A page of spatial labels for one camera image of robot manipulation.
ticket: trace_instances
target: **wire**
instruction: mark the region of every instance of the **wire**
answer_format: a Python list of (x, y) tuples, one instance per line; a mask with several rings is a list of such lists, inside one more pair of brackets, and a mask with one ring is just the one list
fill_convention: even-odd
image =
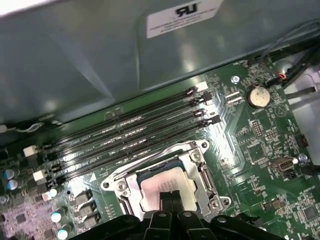
[(293, 92), (293, 93), (289, 93), (286, 95), (287, 99), (295, 99), (295, 98), (300, 98), (302, 96), (308, 95), (308, 94), (312, 94), (316, 92), (316, 88), (314, 86), (311, 87), (307, 87), (305, 89)]
[(275, 74), (278, 75), (279, 73), (270, 69), (269, 67), (267, 67), (266, 65), (263, 64), (264, 59), (266, 58), (266, 56), (269, 54), (269, 52), (272, 51), (272, 49), (274, 49), (275, 47), (277, 47), (279, 44), (281, 44), (283, 41), (285, 41), (286, 39), (288, 39), (289, 37), (291, 37), (293, 34), (299, 32), (301, 29), (304, 29), (306, 27), (312, 26), (312, 25), (318, 25), (318, 27), (320, 26), (320, 20), (316, 19), (316, 20), (311, 20), (311, 21), (307, 21), (299, 26), (296, 26), (295, 28), (293, 28), (291, 31), (287, 32), (284, 36), (280, 37), (278, 40), (276, 40), (274, 43), (272, 43), (260, 56), (260, 59), (258, 61), (258, 65), (263, 68), (265, 71), (267, 71), (268, 73), (271, 74)]

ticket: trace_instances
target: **black cable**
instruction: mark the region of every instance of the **black cable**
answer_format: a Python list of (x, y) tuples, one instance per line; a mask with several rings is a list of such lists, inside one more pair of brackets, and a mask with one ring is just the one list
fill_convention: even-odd
[(307, 68), (319, 61), (320, 42), (309, 49), (306, 54), (288, 71), (288, 77), (282, 82), (283, 88), (287, 88), (294, 81), (296, 81)]
[(307, 21), (299, 26), (296, 26), (295, 28), (293, 28), (292, 30), (290, 30), (289, 32), (287, 32), (284, 36), (280, 37), (279, 39), (277, 39), (274, 43), (272, 43), (261, 55), (258, 65), (263, 68), (265, 71), (267, 71), (268, 73), (271, 74), (278, 74), (278, 72), (268, 68), (267, 66), (265, 66), (263, 64), (264, 59), (266, 58), (266, 56), (269, 54), (269, 52), (272, 51), (272, 49), (274, 49), (275, 47), (277, 47), (279, 44), (281, 44), (283, 41), (285, 41), (286, 39), (288, 39), (289, 37), (291, 37), (293, 34), (299, 32), (301, 29), (304, 29), (306, 27), (312, 26), (312, 25), (318, 25), (318, 27), (320, 26), (320, 20), (316, 19), (316, 20), (311, 20), (311, 21)]
[(312, 94), (316, 92), (316, 88), (314, 86), (312, 87), (307, 87), (305, 89), (293, 92), (293, 93), (289, 93), (286, 95), (287, 99), (295, 99), (295, 98), (300, 98), (302, 96), (308, 95), (308, 94)]

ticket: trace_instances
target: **cable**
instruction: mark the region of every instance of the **cable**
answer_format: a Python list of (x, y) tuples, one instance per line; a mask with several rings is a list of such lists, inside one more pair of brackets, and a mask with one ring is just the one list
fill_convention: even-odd
[(37, 122), (32, 124), (30, 127), (27, 129), (20, 129), (17, 127), (11, 127), (8, 128), (6, 125), (0, 125), (0, 134), (5, 133), (5, 132), (18, 132), (18, 133), (33, 133), (37, 131), (39, 128), (41, 128), (43, 125), (45, 125), (44, 122)]
[(308, 94), (312, 94), (316, 92), (316, 88), (314, 86), (311, 87), (307, 87), (305, 89), (293, 92), (293, 93), (289, 93), (286, 94), (286, 98), (287, 99), (295, 99), (295, 98), (300, 98), (302, 96), (308, 95)]
[(268, 68), (267, 66), (265, 66), (263, 64), (264, 59), (266, 58), (266, 56), (268, 55), (269, 52), (272, 51), (272, 49), (274, 49), (275, 47), (277, 47), (279, 44), (281, 44), (283, 41), (285, 41), (286, 39), (288, 39), (289, 37), (291, 37), (293, 34), (299, 32), (301, 29), (304, 29), (306, 27), (312, 26), (312, 25), (318, 25), (318, 27), (320, 26), (320, 20), (311, 20), (311, 21), (307, 21), (303, 24), (301, 24), (300, 26), (296, 26), (294, 29), (292, 29), (291, 31), (287, 32), (284, 36), (280, 37), (278, 40), (276, 40), (274, 43), (272, 43), (261, 55), (261, 57), (259, 58), (258, 61), (258, 65), (263, 68), (265, 71), (267, 71), (268, 73), (271, 74), (275, 74), (278, 75), (278, 72)]

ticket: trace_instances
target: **metal screw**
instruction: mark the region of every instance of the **metal screw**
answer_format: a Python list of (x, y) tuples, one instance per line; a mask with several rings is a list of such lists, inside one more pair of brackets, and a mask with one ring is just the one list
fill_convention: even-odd
[(189, 212), (189, 211), (186, 211), (186, 212), (184, 212), (183, 213), (183, 216), (185, 216), (185, 217), (191, 217), (191, 212)]
[(299, 160), (299, 162), (301, 162), (301, 163), (307, 163), (307, 162), (308, 162), (308, 156), (305, 155), (304, 153), (300, 153), (300, 154), (298, 155), (298, 160)]
[(229, 200), (228, 199), (223, 200), (223, 204), (224, 205), (228, 205), (229, 204)]
[(219, 203), (217, 200), (213, 200), (212, 202), (210, 202), (210, 206), (215, 209), (216, 207), (218, 207)]
[(197, 150), (195, 150), (191, 153), (192, 160), (197, 161), (199, 158), (200, 158), (200, 153)]
[(108, 182), (105, 182), (103, 183), (103, 187), (107, 189), (108, 187), (110, 187), (110, 184)]
[(127, 185), (124, 181), (120, 181), (117, 183), (116, 188), (118, 191), (124, 191), (127, 188)]
[(217, 221), (222, 224), (225, 224), (227, 222), (227, 220), (223, 217), (218, 217)]
[(240, 77), (238, 77), (238, 76), (232, 76), (231, 77), (231, 82), (233, 84), (237, 84), (239, 81), (240, 81)]

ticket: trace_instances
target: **ul label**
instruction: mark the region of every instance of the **ul label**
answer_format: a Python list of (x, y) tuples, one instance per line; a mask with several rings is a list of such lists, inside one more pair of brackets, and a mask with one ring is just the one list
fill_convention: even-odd
[(150, 14), (146, 20), (148, 39), (213, 18), (223, 0), (196, 0)]

